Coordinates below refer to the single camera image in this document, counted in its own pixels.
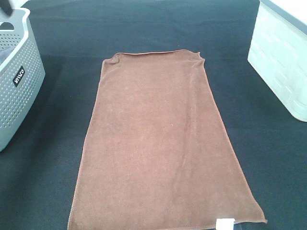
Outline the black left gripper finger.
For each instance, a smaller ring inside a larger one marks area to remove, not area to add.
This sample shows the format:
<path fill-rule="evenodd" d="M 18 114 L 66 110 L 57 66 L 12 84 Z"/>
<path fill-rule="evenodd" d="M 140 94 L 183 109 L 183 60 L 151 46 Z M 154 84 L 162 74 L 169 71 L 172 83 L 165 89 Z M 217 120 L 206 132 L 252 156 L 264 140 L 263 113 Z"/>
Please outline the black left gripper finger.
<path fill-rule="evenodd" d="M 0 0 L 0 9 L 6 15 L 12 15 L 13 9 L 10 0 Z"/>

